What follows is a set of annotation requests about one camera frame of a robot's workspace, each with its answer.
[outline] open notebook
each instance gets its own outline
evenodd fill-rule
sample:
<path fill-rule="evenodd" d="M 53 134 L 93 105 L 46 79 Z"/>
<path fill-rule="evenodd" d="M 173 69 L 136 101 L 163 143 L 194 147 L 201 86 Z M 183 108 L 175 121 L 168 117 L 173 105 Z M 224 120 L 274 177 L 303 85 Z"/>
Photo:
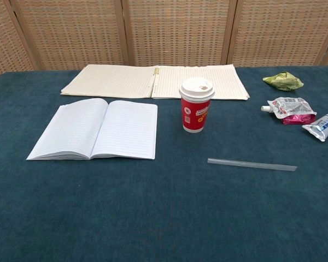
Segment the open notebook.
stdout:
<path fill-rule="evenodd" d="M 155 158 L 157 105 L 101 98 L 59 107 L 27 160 Z"/>
<path fill-rule="evenodd" d="M 187 78 L 197 76 L 209 79 L 213 83 L 213 99 L 249 98 L 233 64 L 206 67 L 89 64 L 61 90 L 61 94 L 119 98 L 180 98 L 181 83 Z"/>

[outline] paper cup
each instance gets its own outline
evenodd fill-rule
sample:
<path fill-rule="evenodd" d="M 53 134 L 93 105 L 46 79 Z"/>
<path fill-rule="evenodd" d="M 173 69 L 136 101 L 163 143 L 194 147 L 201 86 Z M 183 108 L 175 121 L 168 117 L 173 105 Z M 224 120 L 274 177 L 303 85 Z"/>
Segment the paper cup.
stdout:
<path fill-rule="evenodd" d="M 180 89 L 183 128 L 190 133 L 203 130 L 210 99 L 215 95 L 213 83 L 204 78 L 188 78 Z"/>

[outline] green plastic bag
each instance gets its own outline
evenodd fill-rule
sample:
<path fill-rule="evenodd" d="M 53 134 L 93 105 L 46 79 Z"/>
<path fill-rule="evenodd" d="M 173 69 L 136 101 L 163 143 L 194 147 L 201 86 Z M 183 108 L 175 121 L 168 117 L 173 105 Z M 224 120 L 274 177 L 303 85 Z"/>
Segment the green plastic bag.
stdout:
<path fill-rule="evenodd" d="M 293 76 L 289 72 L 282 72 L 268 78 L 263 78 L 262 80 L 283 91 L 292 91 L 304 85 L 299 78 Z"/>

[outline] teal tablecloth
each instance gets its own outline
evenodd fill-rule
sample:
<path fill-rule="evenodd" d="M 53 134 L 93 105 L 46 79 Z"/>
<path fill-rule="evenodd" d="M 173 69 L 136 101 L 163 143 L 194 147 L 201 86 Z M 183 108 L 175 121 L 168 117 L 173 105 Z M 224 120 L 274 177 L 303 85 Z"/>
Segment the teal tablecloth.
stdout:
<path fill-rule="evenodd" d="M 304 87 L 262 82 L 284 70 Z M 60 95 L 77 73 L 0 76 L 0 261 L 328 261 L 328 140 L 260 111 L 291 96 L 328 113 L 328 67 L 238 68 L 251 98 L 212 101 L 198 134 L 180 100 L 137 99 L 159 106 L 155 160 L 25 161 L 58 106 L 85 98 Z"/>

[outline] plastic straw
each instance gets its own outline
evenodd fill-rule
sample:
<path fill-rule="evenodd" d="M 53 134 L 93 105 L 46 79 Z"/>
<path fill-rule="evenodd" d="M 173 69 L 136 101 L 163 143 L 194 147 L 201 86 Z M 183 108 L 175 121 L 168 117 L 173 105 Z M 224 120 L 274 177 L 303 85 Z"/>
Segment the plastic straw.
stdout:
<path fill-rule="evenodd" d="M 293 166 L 293 165 L 264 164 L 264 163 L 226 160 L 226 159 L 215 159 L 215 158 L 208 158 L 208 163 L 220 164 L 220 165 L 244 166 L 247 168 L 263 168 L 263 169 L 283 170 L 283 171 L 295 171 L 297 168 L 297 166 Z"/>

